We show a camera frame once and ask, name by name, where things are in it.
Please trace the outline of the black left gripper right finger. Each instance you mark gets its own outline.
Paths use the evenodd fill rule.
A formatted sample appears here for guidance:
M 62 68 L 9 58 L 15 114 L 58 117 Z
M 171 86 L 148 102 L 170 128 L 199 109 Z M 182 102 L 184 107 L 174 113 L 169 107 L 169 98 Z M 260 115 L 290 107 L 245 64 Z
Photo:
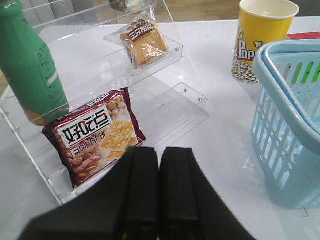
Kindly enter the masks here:
M 166 148 L 159 177 L 160 239 L 253 239 L 211 186 L 191 148 Z

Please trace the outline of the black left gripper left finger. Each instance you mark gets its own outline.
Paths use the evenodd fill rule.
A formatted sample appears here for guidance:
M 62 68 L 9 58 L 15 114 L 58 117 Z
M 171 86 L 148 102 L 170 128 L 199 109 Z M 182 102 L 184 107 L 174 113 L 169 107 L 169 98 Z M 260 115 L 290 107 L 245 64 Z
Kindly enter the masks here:
M 77 198 L 32 219 L 23 240 L 155 240 L 158 158 L 129 147 L 117 164 Z

